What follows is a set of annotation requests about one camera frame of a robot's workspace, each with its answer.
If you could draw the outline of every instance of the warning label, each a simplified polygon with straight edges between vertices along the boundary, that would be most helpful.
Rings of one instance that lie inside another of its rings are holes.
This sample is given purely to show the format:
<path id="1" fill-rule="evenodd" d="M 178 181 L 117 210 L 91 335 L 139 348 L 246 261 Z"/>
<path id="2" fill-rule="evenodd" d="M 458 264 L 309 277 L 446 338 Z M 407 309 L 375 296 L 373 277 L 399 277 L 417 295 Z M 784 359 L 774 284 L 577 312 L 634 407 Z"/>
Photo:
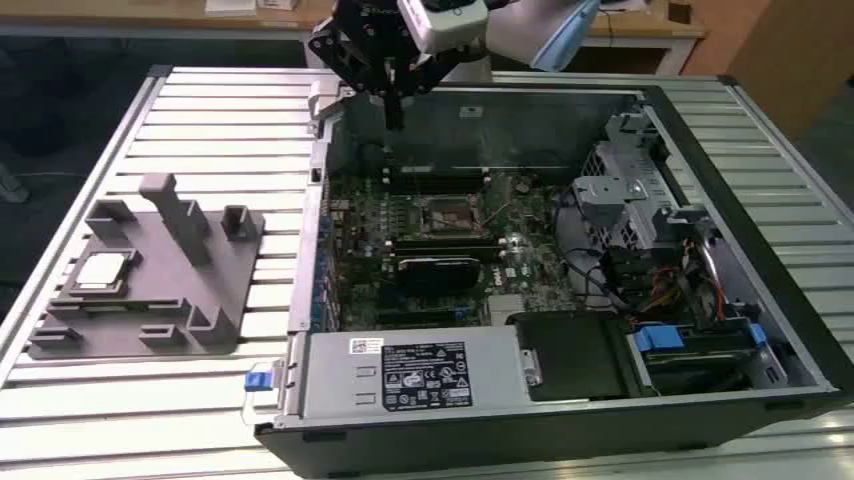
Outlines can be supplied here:
<path id="1" fill-rule="evenodd" d="M 466 344 L 383 347 L 383 406 L 390 412 L 470 407 Z"/>

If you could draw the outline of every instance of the white label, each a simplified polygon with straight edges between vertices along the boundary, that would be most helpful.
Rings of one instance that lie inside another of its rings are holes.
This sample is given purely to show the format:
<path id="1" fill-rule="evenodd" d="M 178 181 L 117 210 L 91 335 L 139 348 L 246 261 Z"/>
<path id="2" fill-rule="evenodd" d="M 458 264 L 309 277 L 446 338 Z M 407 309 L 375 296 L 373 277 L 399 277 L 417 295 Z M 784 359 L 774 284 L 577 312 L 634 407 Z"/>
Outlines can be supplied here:
<path id="1" fill-rule="evenodd" d="M 383 338 L 351 338 L 350 339 L 350 354 L 378 354 L 383 349 Z"/>
<path id="2" fill-rule="evenodd" d="M 460 107 L 460 118 L 481 118 L 484 117 L 484 107 L 464 106 Z"/>
<path id="3" fill-rule="evenodd" d="M 403 173 L 430 173 L 433 172 L 433 165 L 401 167 Z"/>

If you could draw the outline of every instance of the metal table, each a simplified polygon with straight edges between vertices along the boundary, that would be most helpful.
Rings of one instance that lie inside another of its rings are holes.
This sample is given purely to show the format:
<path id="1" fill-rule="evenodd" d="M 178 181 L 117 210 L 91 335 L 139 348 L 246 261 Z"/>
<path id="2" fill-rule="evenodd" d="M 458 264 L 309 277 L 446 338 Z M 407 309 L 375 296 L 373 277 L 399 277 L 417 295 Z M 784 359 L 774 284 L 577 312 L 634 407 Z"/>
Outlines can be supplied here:
<path id="1" fill-rule="evenodd" d="M 0 478 L 290 478 L 242 419 L 243 374 L 285 354 L 314 142 L 309 97 L 323 70 L 155 69 L 0 327 Z M 854 353 L 854 216 L 737 86 L 714 78 L 498 74 L 500 82 L 665 89 L 797 282 Z M 153 208 L 142 174 L 174 172 L 203 208 L 246 204 L 267 226 L 242 344 L 215 357 L 37 361 L 27 338 L 90 234 L 98 198 Z M 692 180 L 677 178 L 696 201 Z M 257 397 L 262 411 L 275 398 Z M 485 467 L 406 478 L 850 478 L 854 416 L 768 427 L 720 448 Z"/>

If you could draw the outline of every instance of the blue latch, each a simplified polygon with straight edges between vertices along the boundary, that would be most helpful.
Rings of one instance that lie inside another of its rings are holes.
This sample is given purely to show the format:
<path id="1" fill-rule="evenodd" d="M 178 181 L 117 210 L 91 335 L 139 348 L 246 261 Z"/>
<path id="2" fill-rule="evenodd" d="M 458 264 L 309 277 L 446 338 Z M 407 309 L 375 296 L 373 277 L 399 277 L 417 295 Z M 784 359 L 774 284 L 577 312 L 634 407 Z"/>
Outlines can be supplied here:
<path id="1" fill-rule="evenodd" d="M 757 342 L 758 347 L 765 347 L 768 345 L 769 336 L 765 334 L 765 329 L 758 323 L 750 324 L 750 335 L 753 336 L 753 341 Z"/>
<path id="2" fill-rule="evenodd" d="M 273 390 L 273 372 L 247 372 L 243 390 L 247 392 L 269 392 Z"/>
<path id="3" fill-rule="evenodd" d="M 680 330 L 673 325 L 644 327 L 636 332 L 634 337 L 641 352 L 685 347 Z"/>

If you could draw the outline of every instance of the black wire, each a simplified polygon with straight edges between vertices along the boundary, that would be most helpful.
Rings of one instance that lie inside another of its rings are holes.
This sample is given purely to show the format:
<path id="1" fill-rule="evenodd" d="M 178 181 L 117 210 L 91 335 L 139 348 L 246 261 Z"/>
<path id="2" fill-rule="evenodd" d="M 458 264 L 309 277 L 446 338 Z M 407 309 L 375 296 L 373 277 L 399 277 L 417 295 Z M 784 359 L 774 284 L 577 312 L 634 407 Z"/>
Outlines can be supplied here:
<path id="1" fill-rule="evenodd" d="M 609 19 L 609 48 L 613 48 L 614 47 L 614 26 L 612 25 L 612 12 L 609 12 L 604 8 L 601 8 L 600 11 L 605 13 L 605 16 Z"/>
<path id="2" fill-rule="evenodd" d="M 594 265 L 593 267 L 590 267 L 590 269 L 588 269 L 588 273 L 585 274 L 585 302 L 588 302 L 588 298 L 594 296 L 590 294 L 590 276 L 593 275 L 594 270 L 602 271 L 602 266 Z"/>
<path id="3" fill-rule="evenodd" d="M 568 267 L 570 267 L 573 270 L 576 270 L 576 272 L 582 277 L 585 277 L 585 279 L 586 279 L 585 282 L 590 282 L 597 286 L 597 288 L 605 294 L 605 296 L 612 299 L 612 303 L 614 304 L 614 307 L 618 310 L 629 312 L 633 315 L 638 315 L 640 314 L 638 309 L 636 307 L 633 307 L 632 304 L 626 300 L 624 300 L 624 298 L 617 294 L 617 292 L 614 292 L 605 285 L 605 283 L 602 283 L 600 280 L 593 278 L 593 275 L 590 275 L 590 274 L 593 273 L 594 269 L 590 269 L 589 271 L 585 271 L 585 269 L 582 269 L 582 267 L 576 265 L 576 263 L 570 260 L 570 253 L 573 253 L 576 251 L 588 251 L 588 252 L 594 251 L 594 252 L 600 253 L 597 250 L 593 250 L 590 248 L 572 248 L 570 250 L 568 250 L 566 257 L 564 259 Z"/>
<path id="4" fill-rule="evenodd" d="M 604 255 L 604 253 L 600 250 L 597 250 L 596 248 L 577 247 L 577 248 L 570 248 L 566 252 L 564 252 L 564 256 L 568 257 L 576 252 L 585 252 L 589 255 L 594 256 L 594 257 L 602 257 L 602 255 Z"/>
<path id="5" fill-rule="evenodd" d="M 718 289 L 712 286 L 712 315 L 709 316 L 709 323 L 716 323 L 718 320 Z"/>

